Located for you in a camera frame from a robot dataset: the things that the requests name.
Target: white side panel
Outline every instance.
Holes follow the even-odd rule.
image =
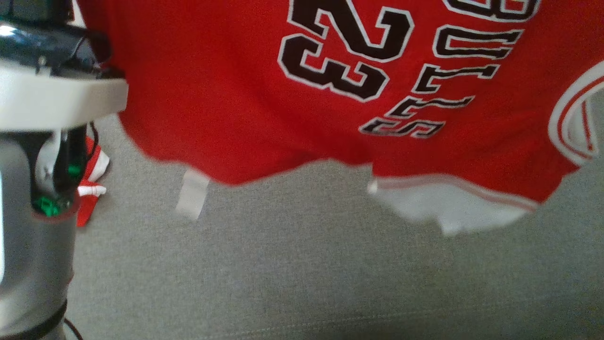
[[[400,216],[435,220],[447,236],[501,227],[534,211],[538,204],[450,175],[377,178],[368,191]]]

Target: white stripe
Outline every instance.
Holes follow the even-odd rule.
[[[554,146],[560,151],[560,153],[562,153],[562,155],[564,155],[576,165],[583,165],[588,161],[588,159],[564,145],[564,142],[560,140],[560,136],[558,133],[558,123],[560,122],[560,119],[562,119],[562,117],[566,114],[566,116],[564,117],[564,121],[562,122],[562,136],[563,138],[567,138],[571,126],[571,121],[577,112],[582,111],[581,105],[583,104],[583,102],[588,100],[594,93],[604,88],[604,83],[594,86],[594,88],[590,89],[583,96],[579,97],[574,103],[572,103],[572,106],[570,107],[569,111],[564,111],[564,108],[570,103],[574,96],[579,94],[587,86],[589,86],[602,76],[604,76],[604,61],[590,68],[587,72],[585,72],[585,74],[583,74],[580,78],[577,79],[577,81],[575,81],[575,83],[570,86],[570,88],[562,95],[562,97],[554,107],[554,111],[552,112],[550,117],[548,133],[550,135],[550,140],[552,144],[554,144]]]
[[[485,199],[471,191],[492,199]],[[447,236],[505,226],[539,206],[528,198],[493,191],[458,177],[440,174],[380,177],[370,183],[368,192],[403,218],[415,222],[437,221]]]

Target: gray carpet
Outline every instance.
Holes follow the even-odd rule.
[[[604,337],[602,158],[519,223],[443,238],[336,163],[211,185],[191,222],[174,213],[184,169],[146,160],[114,117],[97,126],[109,193],[79,232],[68,310],[86,340]]]

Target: white plastic part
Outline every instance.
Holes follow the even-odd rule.
[[[70,22],[70,24],[73,26],[85,28],[86,25],[84,25],[84,19],[82,18],[82,12],[80,11],[80,6],[78,6],[77,1],[73,1],[73,6],[74,6],[74,20],[72,22]]]
[[[80,194],[80,197],[89,195],[100,197],[101,195],[107,194],[107,188],[102,185],[79,186],[77,187],[77,192]]]
[[[48,131],[87,124],[126,109],[124,79],[36,74],[0,60],[0,131]]]

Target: silver cylinder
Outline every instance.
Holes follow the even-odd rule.
[[[47,218],[31,206],[30,165],[22,148],[0,139],[0,338],[49,320],[73,276],[77,206]],[[62,322],[44,340],[64,340]]]

